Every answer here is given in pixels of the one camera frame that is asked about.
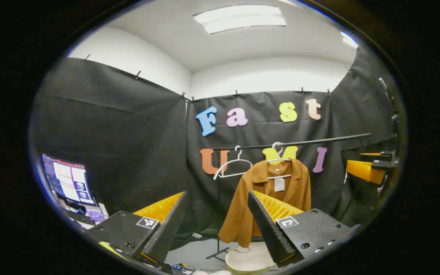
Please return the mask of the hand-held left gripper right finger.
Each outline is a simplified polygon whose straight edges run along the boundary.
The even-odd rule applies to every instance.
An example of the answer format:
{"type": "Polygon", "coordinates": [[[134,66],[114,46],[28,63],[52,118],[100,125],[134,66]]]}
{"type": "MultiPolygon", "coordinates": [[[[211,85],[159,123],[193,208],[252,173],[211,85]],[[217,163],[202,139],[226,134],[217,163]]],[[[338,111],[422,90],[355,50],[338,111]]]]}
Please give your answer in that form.
{"type": "Polygon", "coordinates": [[[248,207],[279,267],[329,254],[360,228],[358,224],[346,226],[319,209],[300,211],[255,190],[249,191],[248,207]]]}

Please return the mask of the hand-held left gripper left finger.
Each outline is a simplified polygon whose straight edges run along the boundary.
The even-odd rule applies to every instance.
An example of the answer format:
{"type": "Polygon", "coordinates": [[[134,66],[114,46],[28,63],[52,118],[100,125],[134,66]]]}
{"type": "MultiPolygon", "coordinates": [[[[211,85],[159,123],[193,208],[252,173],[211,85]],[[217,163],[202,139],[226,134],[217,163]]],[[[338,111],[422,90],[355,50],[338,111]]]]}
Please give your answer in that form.
{"type": "Polygon", "coordinates": [[[186,191],[134,213],[118,211],[84,233],[98,245],[132,264],[169,268],[165,263],[188,204],[186,191]]]}

